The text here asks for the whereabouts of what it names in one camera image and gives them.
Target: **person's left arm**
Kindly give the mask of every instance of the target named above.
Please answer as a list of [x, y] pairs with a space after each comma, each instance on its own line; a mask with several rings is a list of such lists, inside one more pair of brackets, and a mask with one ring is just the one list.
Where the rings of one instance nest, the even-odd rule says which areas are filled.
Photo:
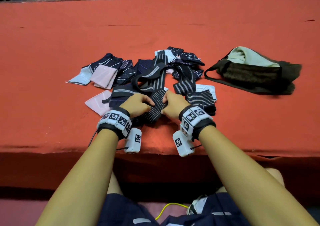
[[[120, 107], [136, 117], [149, 111], [145, 95], [135, 94]], [[112, 173], [118, 136], [102, 129], [50, 198], [36, 226], [97, 224]]]

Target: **hand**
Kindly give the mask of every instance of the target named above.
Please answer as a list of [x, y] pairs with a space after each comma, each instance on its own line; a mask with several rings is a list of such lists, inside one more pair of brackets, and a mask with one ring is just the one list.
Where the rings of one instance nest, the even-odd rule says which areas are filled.
[[133, 96], [129, 97], [129, 99], [124, 103], [122, 103], [120, 107], [124, 108], [128, 111], [128, 113], [130, 113], [130, 118], [134, 118], [151, 110], [151, 107], [143, 102], [147, 102], [150, 105], [154, 106], [154, 102], [150, 97], [142, 95], [140, 93], [136, 93]]
[[190, 105], [182, 95], [175, 94], [171, 91], [165, 93], [162, 102], [168, 102], [168, 105], [161, 111], [161, 114], [172, 119], [179, 119], [180, 112]]

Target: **navy blue shorts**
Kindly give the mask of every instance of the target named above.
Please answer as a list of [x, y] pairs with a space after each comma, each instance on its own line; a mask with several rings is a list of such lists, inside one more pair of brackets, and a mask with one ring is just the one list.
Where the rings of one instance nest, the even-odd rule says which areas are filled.
[[[108, 194], [97, 226], [158, 226], [148, 210], [120, 194]], [[168, 216], [161, 226], [250, 226], [228, 193], [209, 196], [202, 214]]]

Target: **leg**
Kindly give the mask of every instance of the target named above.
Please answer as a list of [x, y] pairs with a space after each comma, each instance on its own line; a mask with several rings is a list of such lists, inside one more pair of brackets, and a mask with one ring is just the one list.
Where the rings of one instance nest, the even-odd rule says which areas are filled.
[[[284, 186], [284, 181], [280, 171], [274, 168], [265, 168], [267, 172], [269, 172], [282, 186]], [[227, 192], [226, 188], [220, 187], [216, 193]]]
[[112, 171], [112, 174], [111, 174], [109, 188], [108, 188], [108, 191], [107, 191], [107, 194], [110, 194], [110, 193], [117, 193], [117, 194], [123, 195], [123, 193], [122, 193], [122, 191], [120, 189], [118, 180], [117, 180], [116, 176], [114, 175], [113, 171]]

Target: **forearm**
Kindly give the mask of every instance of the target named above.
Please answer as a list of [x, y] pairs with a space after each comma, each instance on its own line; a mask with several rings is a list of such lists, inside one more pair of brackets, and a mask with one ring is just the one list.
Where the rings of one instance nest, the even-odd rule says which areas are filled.
[[65, 177], [37, 226], [96, 225], [108, 190], [117, 135], [103, 129]]
[[318, 225], [273, 176], [215, 127], [205, 127], [199, 140], [251, 225]]

